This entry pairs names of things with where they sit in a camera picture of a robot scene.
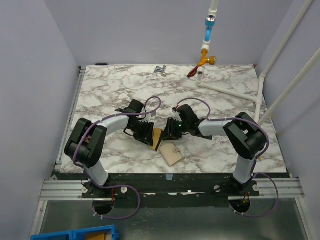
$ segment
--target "lavender wall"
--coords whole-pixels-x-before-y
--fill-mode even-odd
[[[258,67],[261,73],[270,57],[297,15],[303,0],[295,0],[264,52]],[[314,0],[283,52],[265,80],[264,96],[271,105],[300,69],[320,47],[320,0]],[[281,104],[273,115],[279,143],[286,165],[294,176],[299,176],[306,203],[314,220],[320,226],[320,62]]]
[[[43,0],[0,1],[0,235],[28,239],[79,74]]]
[[[45,0],[79,65],[195,64],[211,0]],[[221,0],[210,53],[257,64],[293,0]]]

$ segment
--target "blue pipe fitting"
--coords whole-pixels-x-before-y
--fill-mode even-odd
[[[210,36],[211,36],[211,32],[212,32],[212,28],[213,26],[216,24],[216,17],[213,15],[209,15],[205,18],[205,26],[206,26],[206,30],[205,30],[205,38],[204,40],[206,42],[210,41]]]
[[[205,18],[205,25],[208,28],[212,28],[216,24],[216,17],[213,15],[209,15]]]
[[[205,30],[205,38],[204,38],[206,42],[210,41],[211,32],[212,32],[212,27],[207,27]]]

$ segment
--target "gray floor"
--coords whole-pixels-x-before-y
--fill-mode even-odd
[[[274,200],[252,200],[248,213],[261,214]],[[124,216],[132,209],[115,209]],[[48,203],[41,233],[115,225],[121,240],[304,240],[307,239],[296,202],[282,199],[269,216],[247,218],[229,208],[143,208],[126,220],[93,217],[88,201]]]

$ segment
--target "blue plastic bin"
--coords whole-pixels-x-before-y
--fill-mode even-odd
[[[74,240],[74,231],[58,231],[33,235],[30,240]]]
[[[97,232],[111,232],[112,240],[116,240],[120,237],[120,234],[116,230],[116,226],[110,225],[110,226],[98,226],[98,227],[74,230],[73,240],[85,240],[86,234],[97,233]]]
[[[112,240],[116,240],[120,237],[120,234],[116,230],[116,226],[109,225],[33,235],[30,240],[85,240],[87,234],[97,232],[111,232]]]

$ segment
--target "white marble surface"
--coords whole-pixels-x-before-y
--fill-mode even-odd
[[[154,73],[155,65],[88,66],[71,129],[79,118],[96,120],[110,115],[115,109],[127,107],[131,99],[144,103],[151,96],[159,96],[163,102],[151,120],[156,128],[164,129],[167,118],[173,115],[172,107],[187,97],[206,101],[212,108],[211,118],[234,117],[240,112],[254,117],[253,102],[197,87],[194,77],[187,78],[192,68],[167,65],[167,76],[163,77]],[[258,90],[252,65],[207,66],[203,81],[252,96]],[[195,100],[185,103],[198,117],[207,115],[204,104]],[[157,104],[156,100],[151,101],[147,110]],[[257,163],[255,172],[285,173],[286,165],[270,119],[263,128],[269,135],[270,147]],[[117,131],[106,138],[100,160],[109,173],[232,173],[235,170],[237,156],[227,137],[206,140],[186,135],[174,144],[181,150],[184,160],[169,167],[159,152]],[[62,159],[61,173],[82,172],[68,156],[64,155]]]

